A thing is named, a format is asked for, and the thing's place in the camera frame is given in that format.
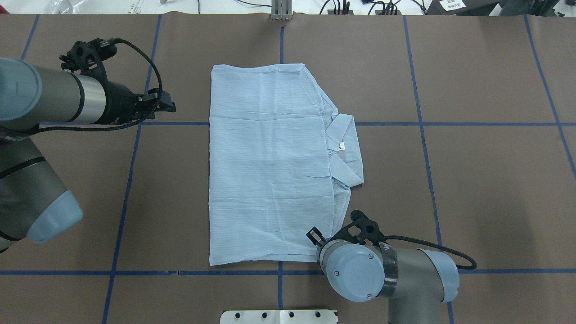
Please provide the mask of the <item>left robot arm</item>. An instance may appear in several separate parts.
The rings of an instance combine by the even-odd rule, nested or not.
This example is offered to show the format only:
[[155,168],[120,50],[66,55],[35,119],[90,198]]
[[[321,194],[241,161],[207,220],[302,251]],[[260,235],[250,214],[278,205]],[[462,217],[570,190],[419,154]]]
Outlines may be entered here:
[[29,239],[45,243],[83,216],[32,136],[49,131],[118,131],[174,113],[162,86],[135,94],[111,82],[100,59],[61,70],[1,59],[1,251]]

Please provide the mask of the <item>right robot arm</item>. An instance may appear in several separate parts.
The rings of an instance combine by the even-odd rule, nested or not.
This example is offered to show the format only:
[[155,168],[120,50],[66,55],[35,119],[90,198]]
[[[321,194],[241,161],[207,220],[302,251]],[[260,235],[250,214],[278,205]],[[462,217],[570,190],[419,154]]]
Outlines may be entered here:
[[325,238],[312,228],[306,236],[332,289],[356,303],[387,299],[389,324],[439,324],[442,304],[458,295],[459,270],[444,252],[396,249],[364,230]]

